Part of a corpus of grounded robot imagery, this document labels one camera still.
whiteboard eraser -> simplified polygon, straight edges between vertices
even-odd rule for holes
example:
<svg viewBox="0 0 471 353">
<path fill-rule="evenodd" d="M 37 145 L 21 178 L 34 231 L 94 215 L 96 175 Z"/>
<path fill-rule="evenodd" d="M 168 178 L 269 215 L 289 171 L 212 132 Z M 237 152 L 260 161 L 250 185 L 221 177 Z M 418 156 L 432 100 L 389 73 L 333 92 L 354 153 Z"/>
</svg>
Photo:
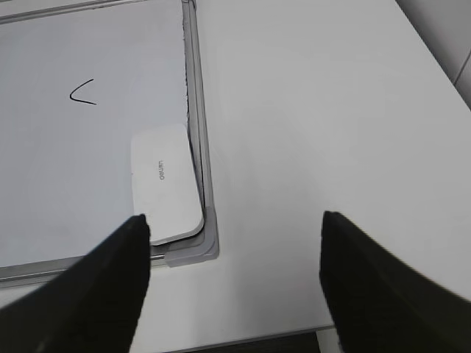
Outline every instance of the whiteboard eraser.
<svg viewBox="0 0 471 353">
<path fill-rule="evenodd" d="M 191 237 L 204 224 L 188 133 L 175 124 L 131 141 L 134 212 L 146 215 L 151 244 Z"/>
</svg>

handwritten mark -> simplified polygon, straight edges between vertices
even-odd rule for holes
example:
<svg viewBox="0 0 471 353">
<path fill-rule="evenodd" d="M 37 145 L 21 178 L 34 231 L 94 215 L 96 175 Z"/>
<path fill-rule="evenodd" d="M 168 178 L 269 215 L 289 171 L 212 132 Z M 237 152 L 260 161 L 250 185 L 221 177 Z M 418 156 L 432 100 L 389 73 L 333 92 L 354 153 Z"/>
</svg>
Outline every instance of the handwritten mark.
<svg viewBox="0 0 471 353">
<path fill-rule="evenodd" d="M 78 102 L 80 102 L 80 103 L 86 103 L 86 104 L 96 105 L 96 103 L 93 103 L 92 101 L 83 101 L 83 100 L 81 100 L 81 99 L 76 99 L 76 98 L 74 98 L 74 97 L 72 96 L 72 95 L 73 95 L 75 92 L 77 92 L 80 88 L 82 88 L 83 86 L 85 86 L 86 84 L 88 84 L 88 83 L 90 83 L 90 82 L 92 82 L 92 81 L 93 81 L 93 79 L 89 79 L 87 82 L 82 83 L 79 87 L 77 87 L 76 89 L 74 89 L 74 90 L 72 91 L 72 93 L 69 95 L 70 99 L 72 99 L 73 101 L 78 101 Z"/>
</svg>

whiteboard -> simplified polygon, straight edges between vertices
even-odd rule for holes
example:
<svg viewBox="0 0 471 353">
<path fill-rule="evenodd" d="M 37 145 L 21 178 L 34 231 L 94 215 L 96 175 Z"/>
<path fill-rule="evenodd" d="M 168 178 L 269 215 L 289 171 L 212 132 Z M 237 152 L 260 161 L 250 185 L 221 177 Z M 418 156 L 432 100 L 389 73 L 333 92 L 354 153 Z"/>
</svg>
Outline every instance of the whiteboard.
<svg viewBox="0 0 471 353">
<path fill-rule="evenodd" d="M 131 137 L 186 124 L 186 94 L 180 1 L 1 25 L 0 267 L 84 255 L 131 216 Z"/>
</svg>

whiteboard frame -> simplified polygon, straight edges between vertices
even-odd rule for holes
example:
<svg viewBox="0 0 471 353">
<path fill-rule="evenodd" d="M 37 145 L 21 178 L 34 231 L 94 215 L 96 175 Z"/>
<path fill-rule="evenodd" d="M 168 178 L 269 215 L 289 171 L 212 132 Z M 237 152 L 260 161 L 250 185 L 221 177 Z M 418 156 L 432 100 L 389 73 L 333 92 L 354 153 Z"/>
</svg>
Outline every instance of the whiteboard frame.
<svg viewBox="0 0 471 353">
<path fill-rule="evenodd" d="M 98 0 L 81 4 L 53 7 L 0 17 L 0 25 L 27 21 L 77 11 L 94 10 L 146 0 Z M 211 182 L 208 132 L 206 128 L 205 100 L 199 56 L 194 0 L 181 0 L 183 6 L 183 32 L 185 38 L 185 65 L 188 92 L 188 136 L 194 159 L 196 180 L 201 198 L 205 225 L 197 235 L 173 243 L 151 247 L 151 265 L 176 267 L 213 260 L 219 256 L 219 235 Z M 27 263 L 0 268 L 0 288 L 46 282 L 63 273 L 82 257 Z"/>
</svg>

white table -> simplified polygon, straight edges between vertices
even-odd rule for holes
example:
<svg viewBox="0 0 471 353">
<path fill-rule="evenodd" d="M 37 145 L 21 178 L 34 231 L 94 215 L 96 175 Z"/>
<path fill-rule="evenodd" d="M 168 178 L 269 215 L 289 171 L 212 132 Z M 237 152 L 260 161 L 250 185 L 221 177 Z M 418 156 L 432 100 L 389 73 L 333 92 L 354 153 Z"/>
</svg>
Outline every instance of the white table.
<svg viewBox="0 0 471 353">
<path fill-rule="evenodd" d="M 197 4 L 221 255 L 152 271 L 132 351 L 330 325 L 324 210 L 471 299 L 471 115 L 395 2 Z"/>
</svg>

